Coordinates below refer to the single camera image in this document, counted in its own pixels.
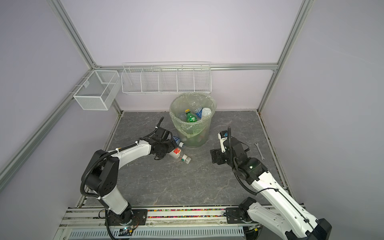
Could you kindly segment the square bottle red green label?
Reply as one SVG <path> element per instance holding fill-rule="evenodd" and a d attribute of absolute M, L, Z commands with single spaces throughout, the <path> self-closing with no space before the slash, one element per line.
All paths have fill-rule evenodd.
<path fill-rule="evenodd" d="M 181 162 L 183 162 L 185 164 L 189 164 L 191 162 L 191 160 L 192 160 L 180 148 L 175 148 L 174 150 L 169 152 L 168 155 L 173 157 L 173 158 L 175 158 L 175 159 L 178 159 L 179 161 L 181 161 Z"/>

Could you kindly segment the clear bottle blue label white cap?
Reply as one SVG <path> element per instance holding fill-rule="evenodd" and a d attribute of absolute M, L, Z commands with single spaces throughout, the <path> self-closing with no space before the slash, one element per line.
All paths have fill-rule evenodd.
<path fill-rule="evenodd" d="M 184 143 L 181 141 L 180 138 L 173 136 L 173 140 L 177 144 L 178 148 L 182 148 L 184 146 Z"/>

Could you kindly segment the small green plastic bottle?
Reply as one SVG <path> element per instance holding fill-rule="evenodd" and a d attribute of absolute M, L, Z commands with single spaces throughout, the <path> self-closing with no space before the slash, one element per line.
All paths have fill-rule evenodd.
<path fill-rule="evenodd" d="M 185 116 L 188 123 L 195 123 L 199 120 L 189 109 L 185 110 Z"/>

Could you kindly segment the clear bottle red cap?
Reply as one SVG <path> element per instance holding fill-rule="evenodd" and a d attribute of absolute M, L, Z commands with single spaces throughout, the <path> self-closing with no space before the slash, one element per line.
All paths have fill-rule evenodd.
<path fill-rule="evenodd" d="M 212 114 L 212 110 L 210 108 L 202 109 L 202 119 L 208 118 Z"/>

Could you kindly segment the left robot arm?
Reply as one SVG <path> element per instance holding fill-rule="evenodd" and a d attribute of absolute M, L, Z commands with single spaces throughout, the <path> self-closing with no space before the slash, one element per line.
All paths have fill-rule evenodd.
<path fill-rule="evenodd" d="M 128 225 L 134 218 L 131 204 L 120 193 L 117 182 L 121 167 L 141 157 L 154 155 L 162 160 L 177 147 L 172 132 L 161 127 L 131 145 L 112 151 L 96 151 L 82 177 L 80 192 L 96 198 L 106 209 L 106 218 L 113 217 L 118 225 Z"/>

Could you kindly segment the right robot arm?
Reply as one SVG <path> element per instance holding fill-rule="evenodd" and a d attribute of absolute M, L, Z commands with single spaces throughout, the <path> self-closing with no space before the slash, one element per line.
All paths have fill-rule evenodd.
<path fill-rule="evenodd" d="M 268 168 L 257 158 L 247 155 L 242 142 L 235 138 L 221 140 L 218 149 L 210 151 L 212 162 L 227 164 L 241 186 L 253 195 L 261 194 L 277 210 L 268 210 L 253 198 L 240 205 L 241 218 L 246 222 L 257 222 L 283 240 L 327 240 L 332 231 L 326 219 L 318 219 L 298 204 Z"/>

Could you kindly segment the silver open-end wrench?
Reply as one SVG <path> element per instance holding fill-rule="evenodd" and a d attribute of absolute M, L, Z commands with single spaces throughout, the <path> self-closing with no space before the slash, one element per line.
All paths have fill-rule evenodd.
<path fill-rule="evenodd" d="M 262 152 L 261 152 L 259 143 L 256 142 L 256 143 L 254 143 L 254 145 L 257 147 L 257 150 L 258 150 L 258 152 L 259 152 L 259 155 L 260 155 L 261 160 L 262 160 L 262 161 L 265 161 L 265 158 L 264 158 L 264 156 L 263 156 L 263 154 L 262 154 Z"/>

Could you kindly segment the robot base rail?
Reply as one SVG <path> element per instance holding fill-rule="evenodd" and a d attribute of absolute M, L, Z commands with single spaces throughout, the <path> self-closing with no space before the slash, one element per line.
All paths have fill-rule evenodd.
<path fill-rule="evenodd" d="M 69 208 L 56 240 L 257 240 L 267 225 L 241 220 L 236 206 L 139 207 L 126 225 L 102 208 Z"/>

